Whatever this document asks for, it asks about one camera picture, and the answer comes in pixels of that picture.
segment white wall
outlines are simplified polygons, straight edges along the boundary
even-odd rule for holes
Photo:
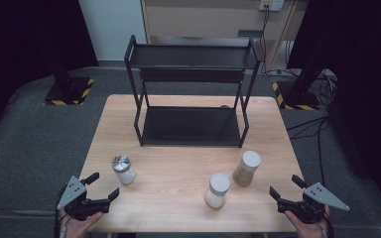
[[[131,35],[146,43],[140,0],[79,0],[98,60],[123,60]]]

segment salt shaker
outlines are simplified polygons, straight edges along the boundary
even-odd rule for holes
[[[254,151],[246,151],[233,173],[234,180],[241,186],[248,186],[252,182],[253,175],[259,165],[261,165],[259,154]]]
[[[117,155],[111,163],[113,171],[116,172],[122,184],[129,184],[135,180],[136,174],[131,164],[131,160],[124,155]]]
[[[219,208],[225,203],[225,194],[230,188],[230,179],[226,174],[218,173],[211,177],[205,202],[213,208]]]

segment yellow black hazard tape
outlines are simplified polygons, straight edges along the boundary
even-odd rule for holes
[[[280,88],[277,83],[273,83],[272,87],[274,88],[275,95],[277,96],[277,103],[281,109],[290,109],[290,110],[320,110],[319,106],[316,105],[288,105],[286,104],[283,94],[281,94]]]
[[[86,96],[91,89],[92,84],[94,83],[94,79],[90,79],[84,91],[82,92],[82,96],[79,100],[45,100],[45,105],[80,105],[85,101]]]

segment container cap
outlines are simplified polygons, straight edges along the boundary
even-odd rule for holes
[[[224,196],[230,188],[230,179],[226,174],[218,173],[211,177],[209,189],[214,195]]]
[[[111,163],[113,171],[116,173],[126,172],[131,167],[131,164],[131,160],[124,155],[117,155]]]
[[[246,171],[255,172],[261,165],[261,156],[254,151],[247,151],[242,156],[242,167]]]

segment black metal shelf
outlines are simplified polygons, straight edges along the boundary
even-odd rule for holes
[[[158,46],[137,44],[132,36],[125,64],[137,105],[134,127],[141,146],[237,146],[242,147],[249,123],[246,107],[261,62],[259,46],[250,39],[245,47]],[[140,69],[138,94],[132,68]],[[246,69],[253,69],[243,98],[241,85]],[[152,106],[146,82],[219,82],[237,85],[233,107]],[[138,127],[143,101],[147,113],[143,133]],[[239,131],[236,108],[242,108],[244,129]]]

